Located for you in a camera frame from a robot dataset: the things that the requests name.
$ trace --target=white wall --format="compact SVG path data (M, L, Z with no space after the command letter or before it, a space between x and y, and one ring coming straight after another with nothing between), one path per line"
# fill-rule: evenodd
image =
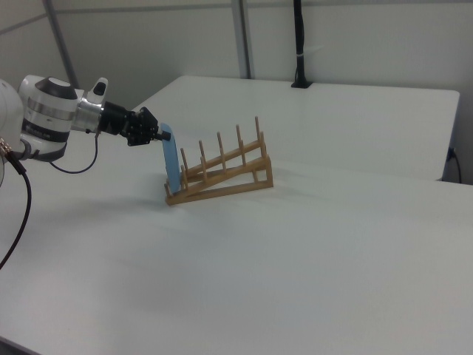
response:
M293 80L293 9L286 2L249 1L256 78ZM473 4L304 6L303 16L306 48L324 46L306 58L309 79L460 92L454 145L463 180L473 183ZM457 180L453 160L446 178Z
M185 74L241 76L230 0L53 4L81 88L106 77L116 104L132 108Z
M28 74L67 80L41 0L0 0L0 78L18 87Z

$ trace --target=wooden frame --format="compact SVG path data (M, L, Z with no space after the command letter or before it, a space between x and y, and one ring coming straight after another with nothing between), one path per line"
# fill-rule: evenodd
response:
M166 203L168 205L175 205L178 203L191 202L197 200L204 200L207 198L226 196L232 194L239 194L241 192L249 192L259 189L266 189L273 187L273 171L271 168L271 160L266 152L265 136L263 132L259 131L258 118L255 117L256 122L256 136L254 142L243 144L240 135L239 126L236 125L236 135L238 137L238 148L230 152L224 152L222 146L222 138L220 132L217 133L219 140L220 156L210 160L205 159L205 152L202 141L199 141L200 146L200 164L192 168L188 168L186 154L181 148L183 156L183 165L181 165L181 190L175 194L171 193L169 185L164 185L166 189ZM261 157L247 161L246 153L260 149ZM236 167L227 168L227 161L240 157L242 164ZM222 165L219 170L208 171L218 165ZM257 172L266 171L266 180L259 180ZM252 183L244 183L241 185L221 187L215 189L208 189L218 183L227 181L241 174L251 173L253 175Z

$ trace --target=blue plate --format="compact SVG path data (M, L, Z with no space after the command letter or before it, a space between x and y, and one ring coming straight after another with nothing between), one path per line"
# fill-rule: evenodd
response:
M173 194L175 194L180 189L180 167L179 158L177 156L176 140L174 139L170 126L167 124L161 124L161 129L171 133L171 139L169 141L163 139L163 151L169 179L169 189Z

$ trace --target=white table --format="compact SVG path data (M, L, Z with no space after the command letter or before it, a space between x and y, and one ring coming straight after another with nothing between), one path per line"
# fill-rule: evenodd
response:
M177 138L186 134L178 139L183 145L188 138L214 142L218 130L233 145L234 124L249 127L254 139L258 115L273 158L438 180L458 98L450 90L333 84L294 89L282 81L183 76L143 105Z
M41 354L470 354L470 186L284 161L269 136L274 189L172 208L158 143L102 135L79 176L26 162L0 334ZM92 153L72 134L62 166ZM23 206L8 169L0 250Z

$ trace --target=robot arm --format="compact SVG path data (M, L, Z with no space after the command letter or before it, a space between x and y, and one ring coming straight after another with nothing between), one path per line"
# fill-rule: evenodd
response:
M21 159L49 162L64 155L71 129L120 134L129 146L171 138L147 108L134 112L105 101L107 86L100 78L84 91L56 78L28 75L17 93L0 80L0 137Z

